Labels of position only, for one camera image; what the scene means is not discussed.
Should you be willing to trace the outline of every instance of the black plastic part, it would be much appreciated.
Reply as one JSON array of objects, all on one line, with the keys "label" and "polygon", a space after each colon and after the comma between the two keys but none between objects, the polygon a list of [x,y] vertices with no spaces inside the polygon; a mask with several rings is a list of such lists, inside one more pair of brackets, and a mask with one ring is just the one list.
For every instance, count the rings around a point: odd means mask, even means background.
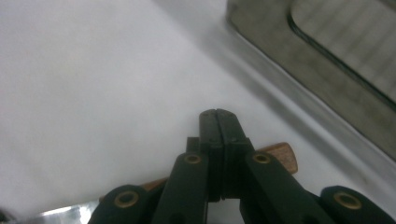
[{"label": "black plastic part", "polygon": [[275,157],[253,152],[245,161],[245,184],[269,223],[335,223]]},{"label": "black plastic part", "polygon": [[207,174],[205,154],[178,156],[151,224],[206,223]]},{"label": "black plastic part", "polygon": [[201,113],[199,126],[199,148],[202,153],[209,157],[209,201],[218,202],[222,190],[224,145],[219,129],[217,111],[212,109]]},{"label": "black plastic part", "polygon": [[7,222],[14,219],[9,213],[0,210],[0,222]]},{"label": "black plastic part", "polygon": [[[93,211],[88,224],[143,224],[150,223],[163,192],[164,183],[150,192],[139,186],[125,185],[111,190]],[[116,206],[116,198],[123,192],[135,192],[137,201],[129,207]]]},{"label": "black plastic part", "polygon": [[240,198],[245,155],[254,151],[235,114],[218,109],[219,128],[224,144],[222,199]]},{"label": "black plastic part", "polygon": [[328,187],[321,192],[319,202],[337,223],[396,223],[381,208],[353,189]]},{"label": "black plastic part", "polygon": [[239,211],[241,212],[245,224],[269,223],[262,215],[260,206],[256,202],[250,190],[244,190],[244,193],[242,193],[239,203]]},{"label": "black plastic part", "polygon": [[199,137],[188,137],[186,152],[198,152],[199,151]]}]

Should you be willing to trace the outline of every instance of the reflective metal surface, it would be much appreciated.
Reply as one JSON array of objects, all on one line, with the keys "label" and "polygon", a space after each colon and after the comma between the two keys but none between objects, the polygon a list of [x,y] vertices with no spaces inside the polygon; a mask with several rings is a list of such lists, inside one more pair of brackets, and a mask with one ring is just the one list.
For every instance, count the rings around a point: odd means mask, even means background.
[{"label": "reflective metal surface", "polygon": [[7,224],[87,224],[99,201],[77,204],[42,213],[36,217],[9,221]]},{"label": "reflective metal surface", "polygon": [[228,21],[396,160],[396,12],[384,2],[231,0]]},{"label": "reflective metal surface", "polygon": [[370,86],[373,94],[396,102],[396,11],[373,0],[294,1],[290,19],[304,39]]}]

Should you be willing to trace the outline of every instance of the white surface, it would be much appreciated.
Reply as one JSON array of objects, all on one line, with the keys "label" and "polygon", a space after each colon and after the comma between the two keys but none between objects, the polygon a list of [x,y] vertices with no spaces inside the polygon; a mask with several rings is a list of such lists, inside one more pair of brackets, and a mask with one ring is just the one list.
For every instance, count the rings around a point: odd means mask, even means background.
[{"label": "white surface", "polygon": [[[223,108],[256,148],[289,142],[308,190],[344,185],[393,212],[394,163],[257,59],[225,6],[0,2],[0,207],[28,217],[167,176],[199,113]],[[237,206],[210,204],[208,223],[242,223]]]}]

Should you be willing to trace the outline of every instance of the screw hole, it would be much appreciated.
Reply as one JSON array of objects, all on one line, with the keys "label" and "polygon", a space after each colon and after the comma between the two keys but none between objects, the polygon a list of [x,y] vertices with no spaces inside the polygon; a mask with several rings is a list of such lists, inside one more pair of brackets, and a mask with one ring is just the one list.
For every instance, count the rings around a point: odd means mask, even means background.
[{"label": "screw hole", "polygon": [[266,156],[266,155],[262,155],[262,154],[256,154],[253,156],[253,160],[258,162],[258,163],[269,163],[271,161],[271,159]]},{"label": "screw hole", "polygon": [[303,216],[301,221],[304,224],[319,224],[319,221],[315,217],[312,217],[312,216],[309,216],[309,215]]},{"label": "screw hole", "polygon": [[361,209],[361,201],[348,193],[339,191],[336,192],[333,197],[336,202],[346,208],[353,210]]},{"label": "screw hole", "polygon": [[201,157],[197,155],[189,155],[184,158],[184,161],[190,164],[196,164],[201,161]]},{"label": "screw hole", "polygon": [[138,200],[139,195],[135,191],[129,190],[117,195],[114,204],[120,208],[127,208],[136,204]]},{"label": "screw hole", "polygon": [[169,217],[169,224],[185,224],[186,218],[183,214],[176,213]]}]

